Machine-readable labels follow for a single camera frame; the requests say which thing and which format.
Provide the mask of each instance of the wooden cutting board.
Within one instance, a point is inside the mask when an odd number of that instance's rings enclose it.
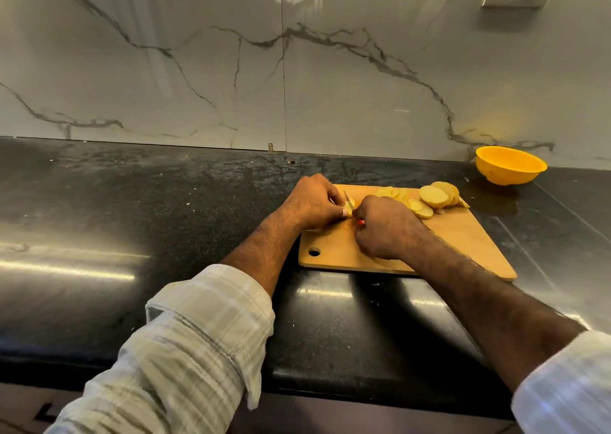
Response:
[[[336,187],[342,194],[346,190],[355,199],[357,206],[365,196],[380,189],[380,186]],[[418,190],[410,188],[409,197],[419,199]],[[424,223],[447,244],[471,257],[487,270],[508,280],[517,277],[514,269],[469,209],[448,208],[445,214],[436,214]],[[361,253],[355,241],[355,223],[352,219],[322,230],[304,231],[299,244],[299,264],[303,267],[328,270],[414,274],[414,270],[401,260],[382,260]]]

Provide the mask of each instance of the potato slice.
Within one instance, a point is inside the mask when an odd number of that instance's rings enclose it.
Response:
[[[416,199],[408,199],[405,205],[408,206],[409,210],[414,212],[414,214],[416,214],[416,217],[421,220],[429,220],[433,216],[432,209],[426,204],[424,204],[422,201]]]
[[[398,194],[394,197],[394,199],[397,199],[398,201],[403,202],[404,200],[407,200],[409,196],[409,191],[407,188],[400,188]]]
[[[464,199],[463,199],[463,198],[458,198],[458,199],[459,199],[459,201],[458,201],[458,205],[459,205],[460,207],[464,207],[465,209],[468,209],[469,207],[471,207],[469,204],[467,204],[467,203],[464,201]]]
[[[448,193],[448,195],[452,198],[448,206],[455,206],[458,204],[458,201],[460,200],[460,193],[458,192],[458,188],[456,188],[453,184],[448,182],[433,182],[431,183],[431,186],[435,186],[436,188]]]
[[[418,212],[419,210],[424,209],[424,203],[416,199],[408,199],[405,205],[408,206],[408,209],[412,210],[413,212]]]
[[[378,196],[378,198],[392,198],[394,188],[392,186],[386,186],[386,188],[382,188],[378,190],[374,196]]]
[[[420,189],[420,198],[427,205],[435,209],[441,209],[451,203],[452,198],[448,193],[436,186],[423,186]]]

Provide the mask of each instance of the hairy forearm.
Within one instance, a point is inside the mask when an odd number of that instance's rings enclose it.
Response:
[[[403,245],[401,260],[437,291],[512,391],[585,330],[427,229]]]
[[[300,232],[291,211],[280,206],[221,263],[247,273],[271,296],[282,264]]]

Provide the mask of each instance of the yellow bowl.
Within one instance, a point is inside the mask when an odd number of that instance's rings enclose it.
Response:
[[[547,170],[545,161],[524,151],[503,146],[484,146],[475,152],[475,165],[489,182],[496,185],[521,185]]]

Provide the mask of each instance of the white shirt sleeve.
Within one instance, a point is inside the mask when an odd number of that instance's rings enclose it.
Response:
[[[611,433],[611,336],[577,336],[520,384],[511,409],[525,434]]]
[[[270,296],[244,272],[211,265],[147,303],[149,323],[85,386],[48,434],[225,433],[244,390],[261,394]]]

